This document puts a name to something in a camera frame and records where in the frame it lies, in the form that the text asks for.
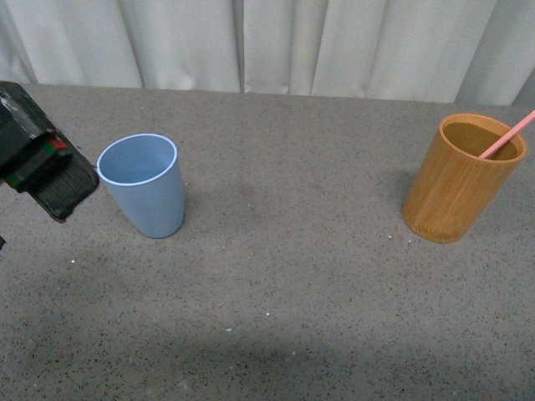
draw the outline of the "blue plastic cup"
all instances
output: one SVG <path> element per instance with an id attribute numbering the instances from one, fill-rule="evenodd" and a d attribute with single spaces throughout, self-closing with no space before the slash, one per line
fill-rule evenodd
<path id="1" fill-rule="evenodd" d="M 137 134 L 108 146 L 97 171 L 126 217 L 146 236 L 170 236 L 184 218 L 178 149 L 165 136 Z"/>

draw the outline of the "table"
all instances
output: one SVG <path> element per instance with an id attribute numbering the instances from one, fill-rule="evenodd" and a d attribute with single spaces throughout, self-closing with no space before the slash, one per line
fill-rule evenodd
<path id="1" fill-rule="evenodd" d="M 92 163 L 174 140 L 186 213 L 151 240 L 104 185 L 63 225 L 0 187 L 1 399 L 535 397 L 533 156 L 461 241 L 400 215 L 442 118 L 530 110 L 25 88 Z"/>

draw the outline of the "cup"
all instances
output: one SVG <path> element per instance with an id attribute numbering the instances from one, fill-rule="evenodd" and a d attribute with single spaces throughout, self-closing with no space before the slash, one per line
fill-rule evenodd
<path id="1" fill-rule="evenodd" d="M 108 146 L 97 171 L 126 217 L 146 236 L 170 236 L 184 217 L 178 149 L 165 136 L 137 134 Z"/>
<path id="2" fill-rule="evenodd" d="M 511 127 L 479 114 L 443 119 L 402 209 L 407 226 L 434 242 L 461 239 L 527 153 L 516 135 L 478 157 Z"/>

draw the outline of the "cup rim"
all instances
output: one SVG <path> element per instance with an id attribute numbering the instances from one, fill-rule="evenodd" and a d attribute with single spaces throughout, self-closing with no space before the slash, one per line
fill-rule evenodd
<path id="1" fill-rule="evenodd" d="M 121 142 L 124 142 L 126 140 L 131 140 L 133 138 L 140 137 L 140 136 L 153 136 L 153 137 L 159 138 L 159 139 L 164 140 L 167 143 L 169 143 L 171 145 L 172 149 L 173 149 L 173 159 L 169 163 L 169 165 L 160 174 L 155 175 L 154 177 L 150 177 L 148 180 L 137 181 L 137 182 L 117 182 L 117 181 L 113 181 L 113 180 L 110 180 L 109 178 L 107 178 L 102 173 L 102 171 L 100 169 L 100 161 L 103 159 L 103 157 L 105 157 L 105 154 L 108 152 L 108 150 L 110 150 L 111 148 L 113 148 L 114 146 L 118 145 Z M 159 134 L 134 134 L 134 135 L 128 135 L 128 136 L 125 136 L 124 138 L 121 138 L 120 140 L 116 140 L 115 142 L 111 143 L 110 145 L 108 145 L 106 147 L 106 149 L 104 149 L 102 151 L 102 153 L 100 154 L 99 158 L 97 159 L 97 173 L 99 174 L 99 177 L 102 180 L 104 180 L 105 182 L 107 182 L 108 184 L 111 184 L 111 185 L 138 186 L 138 185 L 147 184 L 149 182 L 152 182 L 152 181 L 157 180 L 160 177 L 162 177 L 167 171 L 169 171 L 173 167 L 173 165 L 175 165 L 177 159 L 178 159 L 178 149 L 176 148 L 176 145 L 173 143 L 172 140 L 170 140 L 169 138 L 167 138 L 167 137 L 165 137 L 163 135 L 159 135 Z"/>
<path id="2" fill-rule="evenodd" d="M 513 159 L 507 159 L 507 160 L 492 160 L 492 159 L 482 159 L 479 156 L 472 155 L 463 149 L 455 146 L 449 139 L 447 139 L 446 135 L 444 134 L 444 127 L 451 123 L 466 123 L 466 124 L 474 124 L 476 122 L 482 123 L 479 126 L 482 128 L 489 127 L 491 125 L 500 125 L 503 127 L 504 132 L 503 134 L 498 134 L 500 136 L 503 136 L 508 130 L 511 129 L 511 126 L 500 121 L 499 119 L 493 119 L 492 117 L 488 117 L 484 114 L 477 114 L 477 113 L 457 113 L 457 114 L 450 114 L 444 119 L 442 119 L 440 125 L 439 125 L 439 132 L 441 133 L 441 138 L 455 151 L 463 154 L 464 156 L 467 156 L 471 159 L 480 161 L 482 163 L 496 163 L 496 164 L 506 164 L 506 163 L 516 163 L 519 160 L 523 159 L 524 156 L 527 154 L 527 142 L 522 136 L 521 133 L 518 133 L 515 135 L 514 138 L 511 139 L 511 142 L 516 142 L 517 149 L 520 149 L 520 152 L 517 157 Z"/>

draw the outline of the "bamboo cup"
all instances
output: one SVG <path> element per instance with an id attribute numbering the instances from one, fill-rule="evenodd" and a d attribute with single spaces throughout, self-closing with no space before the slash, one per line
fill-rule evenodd
<path id="1" fill-rule="evenodd" d="M 510 129 L 479 114 L 443 119 L 403 205 L 407 226 L 434 242 L 461 239 L 527 153 L 516 135 L 490 159 L 478 157 Z"/>

